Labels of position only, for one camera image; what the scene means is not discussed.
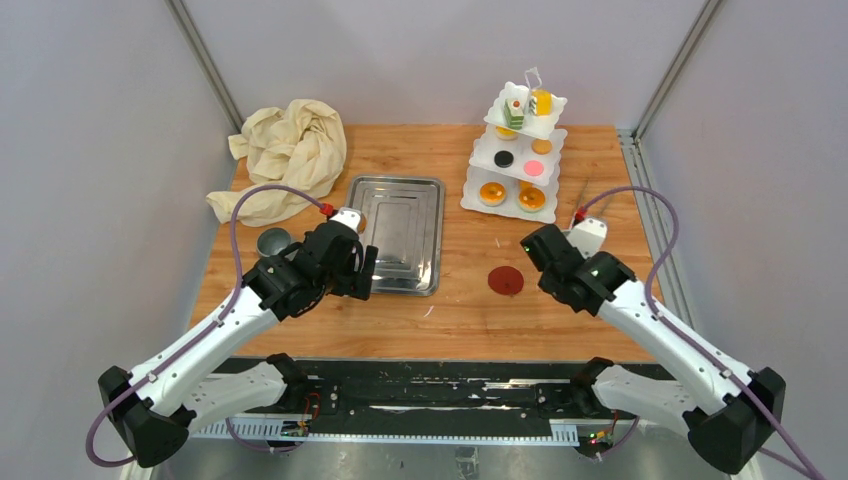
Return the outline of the green layered cake slice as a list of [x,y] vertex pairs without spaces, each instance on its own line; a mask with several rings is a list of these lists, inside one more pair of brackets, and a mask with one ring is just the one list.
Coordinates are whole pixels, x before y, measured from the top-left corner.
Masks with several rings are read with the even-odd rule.
[[524,106],[517,98],[508,98],[503,105],[504,123],[508,129],[521,130],[525,121]]

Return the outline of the yellow cake slice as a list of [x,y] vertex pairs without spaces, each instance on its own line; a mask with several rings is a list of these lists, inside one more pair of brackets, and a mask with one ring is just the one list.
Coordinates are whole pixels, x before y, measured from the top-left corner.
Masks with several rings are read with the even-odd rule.
[[528,100],[528,111],[534,116],[548,116],[553,110],[553,96],[544,89],[533,89],[530,91]]

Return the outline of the orange topped tart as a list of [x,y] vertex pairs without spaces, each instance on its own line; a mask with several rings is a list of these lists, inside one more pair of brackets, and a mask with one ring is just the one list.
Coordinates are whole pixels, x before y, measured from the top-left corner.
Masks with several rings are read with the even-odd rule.
[[487,182],[483,184],[478,191],[478,198],[482,205],[487,207],[497,207],[501,205],[507,197],[507,191],[503,184],[498,182]]
[[518,194],[518,206],[527,213],[538,213],[547,203],[545,193],[536,187],[523,188]]

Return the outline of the white and metal tongs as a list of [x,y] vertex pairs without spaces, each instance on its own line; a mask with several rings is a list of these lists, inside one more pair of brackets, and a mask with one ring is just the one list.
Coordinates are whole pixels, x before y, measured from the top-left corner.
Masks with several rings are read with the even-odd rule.
[[[571,213],[571,218],[569,220],[568,227],[572,228],[577,224],[578,211],[583,208],[587,202],[589,202],[592,198],[595,198],[596,196],[608,191],[609,189],[610,187],[608,185],[598,183],[592,177],[588,177],[584,181],[578,193],[577,199],[575,200],[574,209]],[[590,208],[590,213],[600,220],[609,222],[610,215],[608,210],[614,200],[615,198],[613,196],[604,197],[595,206]]]

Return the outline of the black sandwich cookie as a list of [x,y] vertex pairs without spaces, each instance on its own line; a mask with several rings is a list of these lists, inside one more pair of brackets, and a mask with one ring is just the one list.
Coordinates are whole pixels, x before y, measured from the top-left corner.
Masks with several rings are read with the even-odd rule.
[[508,168],[514,162],[514,155],[507,150],[501,150],[495,153],[493,157],[494,164],[499,168]]

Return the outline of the yellow glazed donut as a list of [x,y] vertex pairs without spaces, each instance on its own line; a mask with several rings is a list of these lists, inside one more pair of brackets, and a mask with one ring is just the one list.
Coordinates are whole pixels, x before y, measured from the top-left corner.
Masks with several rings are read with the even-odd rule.
[[517,132],[503,127],[496,127],[495,134],[499,139],[504,141],[512,141],[518,137]]

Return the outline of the pink sandwich cookie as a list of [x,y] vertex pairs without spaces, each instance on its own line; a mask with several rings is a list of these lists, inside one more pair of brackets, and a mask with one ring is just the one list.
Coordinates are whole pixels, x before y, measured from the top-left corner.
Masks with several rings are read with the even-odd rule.
[[529,177],[539,177],[545,172],[545,165],[538,160],[528,160],[523,165],[523,171]]

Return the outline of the grey metal cup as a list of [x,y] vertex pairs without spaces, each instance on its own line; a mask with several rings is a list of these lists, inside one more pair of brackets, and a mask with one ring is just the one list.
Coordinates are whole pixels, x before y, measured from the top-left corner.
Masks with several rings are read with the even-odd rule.
[[291,234],[280,227],[272,227],[263,231],[257,238],[256,251],[261,258],[280,254],[292,243]]

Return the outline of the yellow round biscuit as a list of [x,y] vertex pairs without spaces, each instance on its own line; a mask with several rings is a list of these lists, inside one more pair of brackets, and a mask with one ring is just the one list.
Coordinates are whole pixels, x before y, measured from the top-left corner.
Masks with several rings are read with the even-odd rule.
[[531,144],[531,149],[537,155],[547,155],[552,151],[552,142],[549,140],[535,139]]

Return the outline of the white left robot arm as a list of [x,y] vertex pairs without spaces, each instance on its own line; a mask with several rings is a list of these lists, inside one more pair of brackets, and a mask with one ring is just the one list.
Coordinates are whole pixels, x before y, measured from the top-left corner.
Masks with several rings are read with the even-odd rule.
[[237,374],[207,377],[247,341],[314,309],[327,295],[366,300],[378,250],[364,246],[361,212],[342,208],[278,255],[240,272],[233,291],[184,336],[149,360],[113,366],[98,380],[108,420],[143,468],[173,456],[189,436],[250,409],[298,411],[307,375],[286,354]]

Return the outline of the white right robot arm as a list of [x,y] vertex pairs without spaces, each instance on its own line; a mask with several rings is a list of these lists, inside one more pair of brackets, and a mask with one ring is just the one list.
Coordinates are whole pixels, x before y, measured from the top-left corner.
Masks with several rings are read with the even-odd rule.
[[655,380],[611,360],[587,362],[571,383],[582,415],[624,411],[685,437],[710,466],[740,473],[775,433],[786,383],[725,356],[678,319],[618,258],[589,248],[603,226],[587,220],[570,231],[549,224],[520,244],[540,274],[539,288],[574,312],[627,334],[670,374]]

